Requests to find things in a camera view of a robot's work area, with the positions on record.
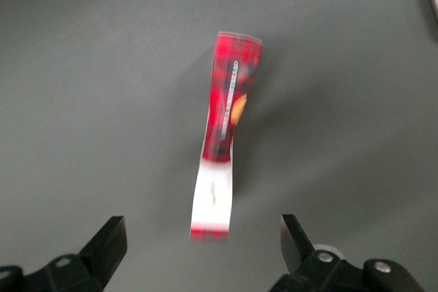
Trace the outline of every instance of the gray table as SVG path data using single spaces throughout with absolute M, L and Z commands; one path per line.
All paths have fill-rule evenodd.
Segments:
M 281 213 L 438 286 L 429 0 L 0 0 L 0 259 L 26 272 L 125 215 L 106 291 L 267 291 Z M 263 40 L 228 243 L 188 239 L 220 30 Z

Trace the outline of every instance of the metal screw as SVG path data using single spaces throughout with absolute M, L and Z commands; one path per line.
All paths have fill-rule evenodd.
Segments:
M 56 267 L 63 267 L 63 266 L 67 266 L 70 263 L 70 259 L 67 258 L 62 258 L 61 260 L 59 260 L 55 266 Z
M 0 280 L 3 280 L 4 278 L 7 278 L 11 272 L 9 270 L 7 271 L 0 271 Z
M 377 262 L 374 264 L 374 267 L 375 267 L 377 270 L 379 270 L 380 272 L 385 273 L 385 274 L 388 274 L 388 273 L 391 272 L 391 267 L 390 267 L 388 264 L 383 263 L 382 261 L 377 261 Z
M 326 252 L 321 252 L 318 254 L 318 258 L 323 262 L 323 263 L 331 263 L 333 261 L 333 257 L 326 253 Z

